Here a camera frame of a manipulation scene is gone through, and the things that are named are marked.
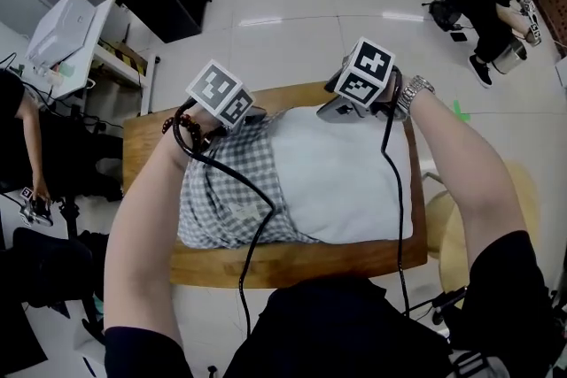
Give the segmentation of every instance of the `sneaker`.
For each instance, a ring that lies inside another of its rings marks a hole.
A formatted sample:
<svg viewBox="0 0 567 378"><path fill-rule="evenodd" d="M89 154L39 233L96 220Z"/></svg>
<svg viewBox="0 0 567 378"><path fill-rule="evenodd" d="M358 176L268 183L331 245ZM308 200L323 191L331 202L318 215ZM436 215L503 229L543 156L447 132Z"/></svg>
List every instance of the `sneaker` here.
<svg viewBox="0 0 567 378"><path fill-rule="evenodd" d="M486 63L478 63L477 56L475 54L469 57L469 66L472 72L477 76L480 85L482 85L485 89L489 89L493 86L493 81L490 79L488 65Z"/></svg>

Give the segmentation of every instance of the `white cloth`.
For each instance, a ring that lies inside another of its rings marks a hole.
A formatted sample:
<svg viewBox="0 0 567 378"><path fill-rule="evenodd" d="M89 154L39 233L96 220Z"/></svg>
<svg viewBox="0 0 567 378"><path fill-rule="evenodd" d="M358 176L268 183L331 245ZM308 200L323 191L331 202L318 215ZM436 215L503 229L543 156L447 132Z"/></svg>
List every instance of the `white cloth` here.
<svg viewBox="0 0 567 378"><path fill-rule="evenodd" d="M270 129L276 171L296 229L326 243L396 240L396 177L380 153L385 121L321 120L319 107L292 109ZM408 141L394 122L386 149L400 172L403 237L413 233Z"/></svg>

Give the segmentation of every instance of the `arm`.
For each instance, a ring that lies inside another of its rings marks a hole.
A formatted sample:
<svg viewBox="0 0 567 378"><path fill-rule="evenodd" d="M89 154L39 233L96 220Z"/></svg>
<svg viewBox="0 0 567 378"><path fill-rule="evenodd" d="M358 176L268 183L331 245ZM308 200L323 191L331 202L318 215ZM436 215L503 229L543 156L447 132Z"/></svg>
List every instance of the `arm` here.
<svg viewBox="0 0 567 378"><path fill-rule="evenodd" d="M192 115L204 132L218 123ZM184 131L185 142L191 146ZM169 128L124 197L110 235L105 262L105 328L144 328L179 344L169 283L177 237L179 196L189 162Z"/></svg>
<svg viewBox="0 0 567 378"><path fill-rule="evenodd" d="M496 151L431 92L416 95L411 116L461 212L471 267L498 238L525 230L516 190Z"/></svg>
<svg viewBox="0 0 567 378"><path fill-rule="evenodd" d="M527 36L530 27L523 20L522 16L513 12L509 7L496 4L496 14L498 18L516 30L522 36Z"/></svg>
<svg viewBox="0 0 567 378"><path fill-rule="evenodd" d="M32 167L34 182L34 199L38 196L49 200L50 193L43 179L42 161L42 132L39 126L39 111L31 97L24 93L19 104L16 118L24 123L24 138L26 140L29 164Z"/></svg>

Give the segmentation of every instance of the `checkered shirt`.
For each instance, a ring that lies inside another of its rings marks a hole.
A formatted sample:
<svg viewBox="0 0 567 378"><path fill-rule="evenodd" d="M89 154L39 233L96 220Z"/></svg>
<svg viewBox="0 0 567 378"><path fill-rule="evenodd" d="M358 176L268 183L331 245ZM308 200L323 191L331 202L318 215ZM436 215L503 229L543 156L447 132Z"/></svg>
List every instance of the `checkered shirt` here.
<svg viewBox="0 0 567 378"><path fill-rule="evenodd" d="M278 117L266 117L256 125L243 125L237 134L217 138L205 154L241 173L273 201L276 211L259 243L317 243L294 227L284 201L268 135ZM178 232L185 245L235 249L250 244L268 212L269 206L254 191L223 171L197 160L188 165Z"/></svg>

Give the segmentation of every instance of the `silver watch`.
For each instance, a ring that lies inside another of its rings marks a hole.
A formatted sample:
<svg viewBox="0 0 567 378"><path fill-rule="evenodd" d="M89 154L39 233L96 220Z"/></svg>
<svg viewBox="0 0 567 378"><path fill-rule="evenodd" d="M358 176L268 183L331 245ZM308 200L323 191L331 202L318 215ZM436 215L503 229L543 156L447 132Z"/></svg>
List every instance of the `silver watch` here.
<svg viewBox="0 0 567 378"><path fill-rule="evenodd" d="M435 93L435 88L422 76L416 76L401 92L398 99L398 107L407 115L409 115L409 107L420 90L428 89L431 93Z"/></svg>

